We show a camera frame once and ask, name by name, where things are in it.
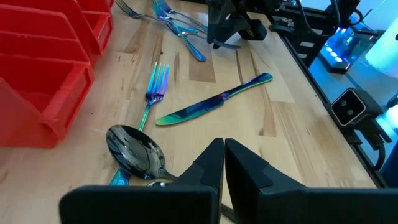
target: electronic device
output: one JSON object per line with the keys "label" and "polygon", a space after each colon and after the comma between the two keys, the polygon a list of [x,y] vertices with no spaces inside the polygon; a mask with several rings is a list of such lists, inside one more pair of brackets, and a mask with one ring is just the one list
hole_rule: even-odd
{"label": "electronic device", "polygon": [[[247,12],[265,14],[272,22],[270,30],[288,38],[307,67],[339,28],[348,28],[363,20],[363,15],[356,9],[360,0],[330,0],[331,5],[325,10],[303,7],[300,1],[296,1],[297,5],[283,0],[183,1],[208,5],[208,43],[214,40],[225,42],[235,33],[246,40],[263,40],[267,35],[264,25],[251,19]],[[359,15],[356,22],[350,20],[354,13]]]}
{"label": "electronic device", "polygon": [[376,121],[383,114],[378,103],[366,91],[349,88],[331,104],[330,109],[332,118],[341,128],[361,131],[371,147],[379,151],[374,169],[380,170],[386,159],[384,141],[390,143],[392,139]]}
{"label": "electronic device", "polygon": [[397,223],[397,189],[313,189],[234,139],[216,138],[166,187],[82,187],[60,201],[63,224],[220,222],[223,168],[235,223]]}

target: spoon handle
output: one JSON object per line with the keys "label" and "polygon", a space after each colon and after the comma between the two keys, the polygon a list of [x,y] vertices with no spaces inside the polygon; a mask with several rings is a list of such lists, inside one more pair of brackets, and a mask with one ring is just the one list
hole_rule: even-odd
{"label": "spoon handle", "polygon": [[[154,104],[148,103],[145,107],[144,114],[142,115],[141,121],[138,126],[138,130],[142,131],[144,129],[145,121],[147,120],[150,109]],[[119,168],[113,176],[110,186],[128,186],[130,183],[130,174]]]}

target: fork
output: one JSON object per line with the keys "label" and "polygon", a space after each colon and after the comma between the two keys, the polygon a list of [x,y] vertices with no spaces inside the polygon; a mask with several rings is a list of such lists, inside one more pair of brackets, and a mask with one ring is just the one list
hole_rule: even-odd
{"label": "fork", "polygon": [[201,27],[201,28],[207,33],[208,28],[207,28],[206,25],[203,25],[201,22],[197,21],[196,19],[194,19],[194,18],[192,18],[192,17],[186,16],[185,14],[182,14],[181,12],[177,12],[177,11],[173,10],[173,9],[167,4],[167,2],[166,2],[165,0],[155,0],[155,1],[157,1],[157,2],[159,3],[159,5],[161,6],[161,8],[162,8],[165,12],[167,12],[167,13],[169,13],[169,14],[178,14],[178,15],[180,15],[180,16],[183,16],[183,17],[185,17],[186,19],[188,19],[188,20],[190,20],[191,22],[193,22],[194,24],[196,24],[197,26]]}
{"label": "fork", "polygon": [[173,21],[171,21],[171,19],[167,18],[167,15],[163,11],[163,9],[160,8],[157,1],[152,2],[152,8],[155,11],[155,14],[159,19],[168,21],[169,24],[178,32],[178,34],[180,34],[180,37],[182,38],[183,43],[188,47],[191,54],[198,61],[204,62],[206,60],[206,57],[202,53],[200,53],[200,51],[198,49],[195,48],[195,46],[187,39],[187,37],[185,35],[182,34],[182,31],[180,30],[180,28],[178,28],[178,26]]}
{"label": "fork", "polygon": [[[155,103],[163,100],[166,92],[167,80],[169,78],[170,65],[159,65],[157,69],[157,62],[155,63],[152,75],[150,76],[147,91],[145,93],[145,100],[147,106],[145,107],[144,114],[142,115],[141,122],[139,123],[138,130],[144,129],[145,121],[148,117],[149,111]],[[121,168],[115,173],[110,185],[127,186],[129,185],[130,174]]]}
{"label": "fork", "polygon": [[[136,11],[132,10],[132,8],[129,7],[123,0],[116,0],[115,3],[119,6],[119,8],[120,8],[124,13],[126,13],[129,17],[131,17],[131,18],[133,18],[133,19],[141,19],[141,18],[143,18],[143,17],[148,17],[148,18],[150,18],[150,19],[154,19],[154,20],[156,20],[156,21],[163,22],[164,24],[167,25],[167,27],[168,27],[175,35],[177,35],[177,36],[180,35],[180,34],[178,34],[178,31],[176,31],[176,30],[170,25],[170,23],[169,23],[168,21],[165,21],[165,20],[162,20],[162,19],[158,19],[158,18],[156,18],[156,17],[154,17],[154,16],[150,16],[150,15],[147,15],[147,14],[139,14],[139,13],[137,13]],[[201,39],[206,40],[205,37],[202,37],[202,36],[198,35],[198,30],[196,30],[196,29],[194,29],[194,28],[189,28],[189,27],[184,27],[184,26],[179,26],[179,25],[177,25],[177,26],[178,26],[178,28],[180,28],[180,30],[182,31],[182,34],[183,34],[183,35],[194,35],[194,36],[196,36],[196,37],[199,37],[199,38],[201,38]],[[220,45],[220,46],[222,46],[222,47],[226,47],[226,48],[228,48],[228,49],[233,49],[233,50],[236,50],[236,49],[240,49],[240,48],[241,48],[241,47],[238,46],[238,45],[226,44],[226,43],[219,42],[219,41],[217,41],[217,40],[214,40],[214,43],[215,43],[215,44],[218,44],[218,45]]]}
{"label": "fork", "polygon": [[[154,19],[154,20],[156,20],[156,21],[160,21],[160,22],[163,22],[163,23],[168,24],[167,21],[164,21],[164,20],[162,20],[162,19],[158,19],[158,18],[156,18],[156,17],[154,17],[154,16],[150,16],[150,15],[147,15],[147,14],[139,14],[139,13],[137,13],[136,11],[132,10],[132,8],[131,8],[130,6],[128,6],[123,0],[116,0],[115,3],[119,6],[119,8],[120,8],[124,13],[126,13],[129,17],[131,17],[131,18],[133,18],[133,19],[141,19],[141,18],[143,18],[143,17],[147,17],[147,18]],[[193,33],[193,34],[197,34],[197,33],[199,32],[198,30],[196,30],[196,29],[194,29],[194,28],[189,28],[189,27],[184,27],[184,26],[178,26],[178,28],[180,28],[182,31],[189,32],[189,33]]]}

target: iridescent fork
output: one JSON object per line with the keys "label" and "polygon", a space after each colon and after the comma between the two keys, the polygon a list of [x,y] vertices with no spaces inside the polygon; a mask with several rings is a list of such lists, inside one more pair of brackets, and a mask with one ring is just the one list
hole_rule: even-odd
{"label": "iridescent fork", "polygon": [[[167,80],[169,77],[169,65],[159,64],[157,68],[157,62],[155,63],[152,75],[150,76],[148,88],[145,94],[145,100],[147,106],[145,107],[144,114],[142,115],[141,122],[139,123],[138,130],[144,129],[145,121],[148,117],[149,111],[155,103],[163,100],[166,92]],[[118,169],[110,185],[127,186],[129,185],[130,174],[122,169]]]}
{"label": "iridescent fork", "polygon": [[[131,8],[130,6],[128,6],[123,0],[115,0],[115,3],[119,6],[119,8],[120,8],[124,13],[126,13],[128,16],[130,16],[130,17],[133,18],[133,19],[141,19],[141,18],[143,18],[143,17],[146,17],[146,18],[154,19],[154,20],[157,20],[157,21],[160,21],[160,22],[169,24],[169,22],[167,22],[167,21],[165,21],[165,20],[162,20],[162,19],[158,19],[158,18],[156,18],[156,17],[154,17],[154,16],[147,15],[147,14],[139,14],[139,13],[137,13],[136,11],[132,10],[132,8]],[[189,23],[187,23],[187,22],[185,22],[185,21],[179,21],[179,22],[182,22],[182,23],[185,23],[186,25],[191,26]],[[178,28],[181,29],[181,31],[185,31],[185,32],[193,33],[193,34],[197,34],[197,33],[199,32],[199,31],[196,30],[195,28],[184,27],[184,26],[180,26],[180,25],[177,25],[177,26],[178,26]]]}
{"label": "iridescent fork", "polygon": [[190,20],[192,23],[194,23],[196,26],[201,27],[201,28],[203,29],[203,31],[207,34],[208,28],[207,28],[206,25],[202,24],[201,22],[197,21],[197,20],[194,19],[194,18],[191,18],[191,17],[189,17],[189,16],[186,16],[185,14],[182,14],[181,12],[177,12],[177,11],[173,10],[173,9],[167,4],[167,2],[166,2],[165,0],[155,0],[155,1],[157,1],[157,2],[159,3],[159,5],[161,6],[161,8],[162,8],[165,12],[167,12],[167,13],[169,13],[169,14],[178,14],[178,15],[180,15],[180,16],[185,17],[186,19],[188,19],[188,20]]}

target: white object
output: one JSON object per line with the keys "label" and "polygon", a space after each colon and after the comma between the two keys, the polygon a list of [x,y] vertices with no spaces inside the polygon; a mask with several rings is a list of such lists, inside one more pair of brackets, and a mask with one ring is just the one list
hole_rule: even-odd
{"label": "white object", "polygon": [[398,78],[398,18],[366,54],[366,60],[380,72]]}

